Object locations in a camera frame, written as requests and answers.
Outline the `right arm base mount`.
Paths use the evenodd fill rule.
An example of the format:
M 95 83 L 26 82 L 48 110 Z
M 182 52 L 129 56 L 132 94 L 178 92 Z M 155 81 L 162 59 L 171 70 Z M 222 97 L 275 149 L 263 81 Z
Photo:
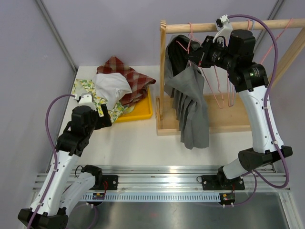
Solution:
M 245 190 L 244 180 L 240 177 L 227 179 L 223 167 L 220 167 L 215 175 L 201 175 L 196 180 L 205 191 L 236 191 Z

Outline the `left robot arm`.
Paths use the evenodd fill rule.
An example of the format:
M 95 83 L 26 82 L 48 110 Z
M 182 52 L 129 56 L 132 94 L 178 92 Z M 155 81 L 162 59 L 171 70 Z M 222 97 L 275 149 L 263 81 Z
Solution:
M 81 197 L 103 185 L 102 169 L 86 165 L 74 183 L 66 188 L 68 178 L 95 130 L 112 125 L 106 105 L 103 116 L 87 105 L 73 109 L 71 120 L 58 137 L 55 157 L 41 190 L 29 208 L 23 208 L 18 220 L 29 229 L 64 229 Z

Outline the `lemon print skirt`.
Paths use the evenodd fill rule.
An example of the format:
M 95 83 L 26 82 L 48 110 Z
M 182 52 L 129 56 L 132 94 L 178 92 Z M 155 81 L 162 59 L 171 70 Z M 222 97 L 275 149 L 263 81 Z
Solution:
M 72 88 L 72 94 L 83 94 L 83 93 L 92 93 L 93 95 L 93 103 L 98 108 L 98 112 L 101 116 L 103 116 L 103 111 L 101 108 L 102 104 L 107 104 L 107 99 L 103 97 L 99 97 L 96 92 L 95 84 L 93 80 L 86 79 L 76 79 L 74 81 L 74 85 Z M 123 114 L 125 108 L 120 102 L 117 102 L 114 105 L 112 110 L 109 110 L 108 113 L 111 118 L 111 122 L 114 123 L 117 119 Z

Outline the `grey skirt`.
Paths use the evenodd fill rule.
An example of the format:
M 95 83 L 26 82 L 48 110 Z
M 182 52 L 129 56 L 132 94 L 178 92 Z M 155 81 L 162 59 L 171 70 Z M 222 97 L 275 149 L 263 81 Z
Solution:
M 165 50 L 164 91 L 173 99 L 172 108 L 179 121 L 180 141 L 187 149 L 209 146 L 208 106 L 203 97 L 205 79 L 195 64 L 186 59 L 184 47 L 189 38 L 172 36 Z M 190 52 L 199 47 L 192 41 Z

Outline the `white skirt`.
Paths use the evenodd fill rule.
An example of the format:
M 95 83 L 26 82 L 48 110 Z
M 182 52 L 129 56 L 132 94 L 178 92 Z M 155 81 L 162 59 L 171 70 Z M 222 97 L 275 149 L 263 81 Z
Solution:
M 129 83 L 121 73 L 98 73 L 92 81 L 97 97 L 107 100 L 108 110 L 112 110 L 126 94 L 132 93 Z

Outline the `red plaid skirt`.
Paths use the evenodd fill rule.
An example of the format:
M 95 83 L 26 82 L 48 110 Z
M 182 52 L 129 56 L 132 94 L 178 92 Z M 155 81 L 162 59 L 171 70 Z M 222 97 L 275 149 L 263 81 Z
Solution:
M 149 85 L 155 84 L 156 80 L 135 71 L 132 67 L 124 64 L 116 56 L 112 56 L 103 65 L 97 67 L 97 73 L 120 73 L 127 80 L 132 92 L 126 94 L 120 103 L 123 106 L 130 107 L 147 97 Z

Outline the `blue hanger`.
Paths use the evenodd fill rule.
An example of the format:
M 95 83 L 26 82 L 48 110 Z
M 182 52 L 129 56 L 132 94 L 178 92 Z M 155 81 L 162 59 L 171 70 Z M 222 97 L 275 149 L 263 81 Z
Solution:
M 251 20 L 251 21 L 252 21 L 251 31 L 253 31 L 255 27 L 255 20 Z

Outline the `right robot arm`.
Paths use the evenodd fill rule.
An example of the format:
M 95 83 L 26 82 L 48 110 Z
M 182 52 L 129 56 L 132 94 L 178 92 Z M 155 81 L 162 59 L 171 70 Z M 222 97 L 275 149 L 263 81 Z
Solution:
M 234 30 L 228 45 L 207 36 L 199 48 L 186 56 L 201 68 L 217 66 L 227 71 L 228 79 L 246 109 L 252 131 L 253 146 L 238 153 L 233 162 L 218 169 L 216 183 L 229 188 L 241 175 L 259 167 L 282 161 L 293 154 L 278 131 L 269 101 L 269 81 L 265 68 L 253 62 L 255 37 L 248 30 Z

